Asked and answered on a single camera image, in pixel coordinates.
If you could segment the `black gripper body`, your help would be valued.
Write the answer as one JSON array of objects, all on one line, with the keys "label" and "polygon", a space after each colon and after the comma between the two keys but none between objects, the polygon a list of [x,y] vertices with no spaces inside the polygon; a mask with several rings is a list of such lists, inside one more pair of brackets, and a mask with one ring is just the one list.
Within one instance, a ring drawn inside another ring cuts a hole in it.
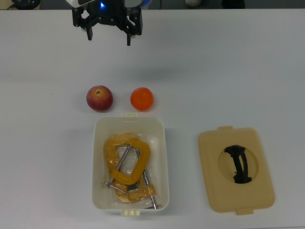
[{"label": "black gripper body", "polygon": [[110,22],[124,22],[126,7],[124,0],[93,0],[88,3],[87,11],[91,16],[97,16],[105,24]]}]

